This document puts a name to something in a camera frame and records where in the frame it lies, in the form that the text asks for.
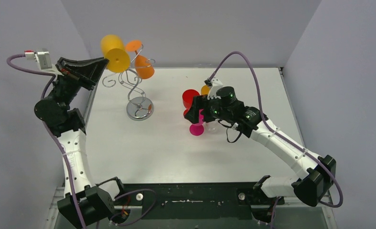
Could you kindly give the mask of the red wine glass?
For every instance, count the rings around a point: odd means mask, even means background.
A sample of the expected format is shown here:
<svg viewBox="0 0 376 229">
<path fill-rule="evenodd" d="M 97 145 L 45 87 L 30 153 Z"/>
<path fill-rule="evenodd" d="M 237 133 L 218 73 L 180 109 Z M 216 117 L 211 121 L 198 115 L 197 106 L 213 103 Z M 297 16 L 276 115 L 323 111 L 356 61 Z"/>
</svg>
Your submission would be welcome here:
<svg viewBox="0 0 376 229">
<path fill-rule="evenodd" d="M 199 95 L 200 95 L 199 92 L 194 90 L 194 89 L 188 89 L 188 90 L 183 92 L 182 101 L 183 101 L 183 105 L 185 107 L 183 115 L 185 115 L 189 111 L 189 109 L 191 108 L 192 103 L 193 103 L 193 98 L 195 96 L 199 96 Z"/>
</svg>

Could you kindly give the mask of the yellow wine glass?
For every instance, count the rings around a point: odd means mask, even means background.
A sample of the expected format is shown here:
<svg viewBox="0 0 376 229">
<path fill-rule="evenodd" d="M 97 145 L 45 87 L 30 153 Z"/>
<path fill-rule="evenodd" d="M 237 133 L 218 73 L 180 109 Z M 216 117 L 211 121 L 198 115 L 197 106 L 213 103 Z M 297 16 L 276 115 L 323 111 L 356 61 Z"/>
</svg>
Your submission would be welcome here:
<svg viewBox="0 0 376 229">
<path fill-rule="evenodd" d="M 201 95 L 208 95 L 208 94 L 209 94 L 209 91 L 210 91 L 210 87 L 207 86 L 207 85 L 204 85 L 204 86 L 201 88 Z"/>
<path fill-rule="evenodd" d="M 114 34 L 108 34 L 101 39 L 101 51 L 109 60 L 107 69 L 113 73 L 122 73 L 130 67 L 131 60 L 125 50 L 122 39 Z"/>
</svg>

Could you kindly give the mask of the clear wine glass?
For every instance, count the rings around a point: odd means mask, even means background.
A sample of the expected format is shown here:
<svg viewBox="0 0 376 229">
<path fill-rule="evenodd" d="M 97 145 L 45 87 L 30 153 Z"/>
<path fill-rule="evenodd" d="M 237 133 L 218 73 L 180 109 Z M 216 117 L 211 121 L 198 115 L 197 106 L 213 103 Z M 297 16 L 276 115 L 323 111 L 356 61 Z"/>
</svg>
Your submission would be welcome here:
<svg viewBox="0 0 376 229">
<path fill-rule="evenodd" d="M 215 132 L 218 129 L 219 123 L 217 121 L 208 122 L 204 124 L 206 131 Z"/>
</svg>

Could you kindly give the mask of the pink wine glass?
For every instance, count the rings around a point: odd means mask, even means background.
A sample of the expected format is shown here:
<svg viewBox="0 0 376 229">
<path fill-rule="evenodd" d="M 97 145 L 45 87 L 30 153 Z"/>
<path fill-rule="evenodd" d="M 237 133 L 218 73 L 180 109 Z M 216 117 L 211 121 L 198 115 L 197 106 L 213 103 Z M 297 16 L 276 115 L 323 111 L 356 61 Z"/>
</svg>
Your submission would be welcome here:
<svg viewBox="0 0 376 229">
<path fill-rule="evenodd" d="M 204 133 L 202 109 L 199 110 L 199 122 L 190 125 L 189 131 L 194 136 L 200 136 Z"/>
</svg>

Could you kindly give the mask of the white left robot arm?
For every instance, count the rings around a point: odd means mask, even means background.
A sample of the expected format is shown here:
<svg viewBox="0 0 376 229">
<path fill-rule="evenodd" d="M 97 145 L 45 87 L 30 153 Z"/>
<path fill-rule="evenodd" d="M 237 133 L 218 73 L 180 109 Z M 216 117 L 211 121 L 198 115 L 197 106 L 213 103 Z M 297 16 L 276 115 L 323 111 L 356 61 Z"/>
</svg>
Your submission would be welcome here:
<svg viewBox="0 0 376 229">
<path fill-rule="evenodd" d="M 81 88 L 92 90 L 110 62 L 103 57 L 70 60 L 61 57 L 55 65 L 48 53 L 35 53 L 41 71 L 56 79 L 52 90 L 34 107 L 35 115 L 44 122 L 62 153 L 65 191 L 57 202 L 59 212 L 77 229 L 114 215 L 114 205 L 126 202 L 127 192 L 114 187 L 110 192 L 95 184 L 86 154 L 86 123 L 78 108 L 70 104 Z"/>
</svg>

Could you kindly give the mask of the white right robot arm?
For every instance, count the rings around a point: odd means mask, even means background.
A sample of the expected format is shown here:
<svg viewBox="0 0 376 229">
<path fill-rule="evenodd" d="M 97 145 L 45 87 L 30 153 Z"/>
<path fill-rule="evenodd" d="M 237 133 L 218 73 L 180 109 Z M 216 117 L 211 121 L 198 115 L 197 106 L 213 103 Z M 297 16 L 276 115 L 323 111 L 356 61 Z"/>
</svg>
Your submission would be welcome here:
<svg viewBox="0 0 376 229">
<path fill-rule="evenodd" d="M 297 197 L 315 207 L 334 183 L 336 161 L 331 156 L 321 157 L 301 147 L 258 108 L 239 101 L 230 86 L 217 90 L 215 98 L 193 97 L 184 118 L 192 124 L 225 121 L 226 128 L 262 144 L 294 171 L 294 177 L 262 177 L 253 187 L 259 204 L 267 204 L 276 197 Z"/>
</svg>

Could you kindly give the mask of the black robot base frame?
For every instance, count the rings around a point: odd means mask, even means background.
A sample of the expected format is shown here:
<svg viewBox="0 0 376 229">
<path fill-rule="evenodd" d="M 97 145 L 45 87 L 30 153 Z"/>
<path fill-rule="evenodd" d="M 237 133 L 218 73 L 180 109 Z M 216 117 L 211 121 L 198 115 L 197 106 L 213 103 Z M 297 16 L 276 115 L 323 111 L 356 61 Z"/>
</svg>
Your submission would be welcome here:
<svg viewBox="0 0 376 229">
<path fill-rule="evenodd" d="M 268 198 L 254 182 L 125 184 L 115 201 L 113 226 L 149 219 L 257 219 L 271 221 L 284 198 Z"/>
</svg>

